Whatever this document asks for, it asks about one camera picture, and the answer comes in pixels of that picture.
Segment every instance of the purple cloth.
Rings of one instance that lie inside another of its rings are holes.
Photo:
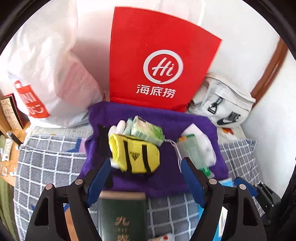
[[[99,128],[117,125],[120,120],[134,118],[136,115],[146,121],[160,126],[166,139],[176,140],[181,133],[194,123],[210,139],[216,153],[216,165],[210,170],[217,180],[228,178],[228,169],[221,155],[217,142],[217,129],[211,121],[203,116],[189,115],[170,110],[118,104],[114,102],[99,102],[90,107],[89,122],[94,133],[85,142],[87,159],[84,162],[79,177],[96,166],[99,158]],[[174,193],[183,193],[189,190],[183,175],[179,171],[177,156],[170,143],[163,143],[159,148],[160,166],[151,177],[142,174],[130,174],[112,168],[114,186],[113,191],[141,191],[149,197],[169,196]]]

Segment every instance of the white string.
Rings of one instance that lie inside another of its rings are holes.
[[[180,154],[180,151],[179,151],[179,148],[178,148],[176,142],[174,142],[173,140],[170,140],[170,139],[165,139],[165,142],[169,142],[174,147],[174,149],[177,151],[177,153],[178,153],[178,166],[179,166],[180,172],[182,172],[181,171],[182,157],[181,157],[181,154]]]

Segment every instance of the white plastic bag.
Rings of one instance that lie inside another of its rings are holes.
[[[76,0],[51,0],[17,31],[5,51],[18,108],[41,127],[88,122],[103,98],[98,83],[69,51],[76,40]]]
[[[206,76],[205,84],[206,91],[203,86],[197,92],[188,112],[206,116],[218,127],[232,128],[243,123],[255,103],[251,94],[239,90],[233,83],[214,73]]]

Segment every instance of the gray checkered cloth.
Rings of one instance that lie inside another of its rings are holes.
[[[20,148],[14,204],[21,241],[25,240],[29,220],[46,184],[69,185],[79,175],[86,154],[65,152],[75,149],[76,142],[76,137],[33,135]],[[220,145],[232,178],[242,176],[250,183],[260,181],[254,146],[255,142],[249,140]],[[89,211],[98,227],[98,204],[93,204]],[[149,238],[172,233],[175,241],[189,241],[198,221],[197,204],[190,193],[147,199]]]

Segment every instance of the metal screw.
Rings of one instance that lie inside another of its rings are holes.
[[[242,189],[242,190],[246,190],[247,187],[246,187],[246,185],[244,185],[244,184],[240,184],[240,185],[239,185],[239,188]]]
[[[82,184],[83,183],[83,180],[82,179],[77,179],[76,181],[75,181],[75,184],[76,185],[80,185],[80,184]]]
[[[217,181],[216,181],[216,179],[212,178],[212,179],[209,180],[209,183],[212,184],[212,185],[215,185],[215,184],[217,184]]]
[[[45,189],[46,189],[46,190],[50,190],[50,189],[52,189],[52,184],[47,184],[47,185],[45,186]]]

